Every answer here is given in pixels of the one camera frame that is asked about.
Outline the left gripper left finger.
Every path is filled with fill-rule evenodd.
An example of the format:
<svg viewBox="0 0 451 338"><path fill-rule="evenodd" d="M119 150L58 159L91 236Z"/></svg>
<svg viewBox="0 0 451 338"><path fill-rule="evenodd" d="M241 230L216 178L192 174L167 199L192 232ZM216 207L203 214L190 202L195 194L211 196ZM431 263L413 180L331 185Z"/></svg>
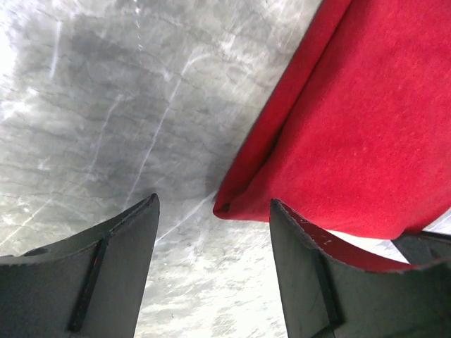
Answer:
<svg viewBox="0 0 451 338"><path fill-rule="evenodd" d="M133 337L159 224L151 195L20 256L1 257L2 337Z"/></svg>

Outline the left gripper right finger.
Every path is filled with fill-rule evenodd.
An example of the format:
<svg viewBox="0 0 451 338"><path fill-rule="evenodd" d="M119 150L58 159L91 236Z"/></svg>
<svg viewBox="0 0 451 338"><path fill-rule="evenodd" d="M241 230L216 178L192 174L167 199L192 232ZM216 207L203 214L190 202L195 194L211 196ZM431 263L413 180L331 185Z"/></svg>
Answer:
<svg viewBox="0 0 451 338"><path fill-rule="evenodd" d="M394 242L405 262L365 251L272 200L270 231L289 337L449 337L450 236Z"/></svg>

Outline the red t shirt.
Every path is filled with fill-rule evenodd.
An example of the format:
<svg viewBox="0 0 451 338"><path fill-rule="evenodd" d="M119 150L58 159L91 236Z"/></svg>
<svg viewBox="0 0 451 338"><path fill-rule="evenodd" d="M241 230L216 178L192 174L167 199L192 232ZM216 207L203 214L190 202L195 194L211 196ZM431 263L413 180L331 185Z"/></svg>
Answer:
<svg viewBox="0 0 451 338"><path fill-rule="evenodd" d="M320 5L213 212L266 222L272 199L377 239L450 208L449 1Z"/></svg>

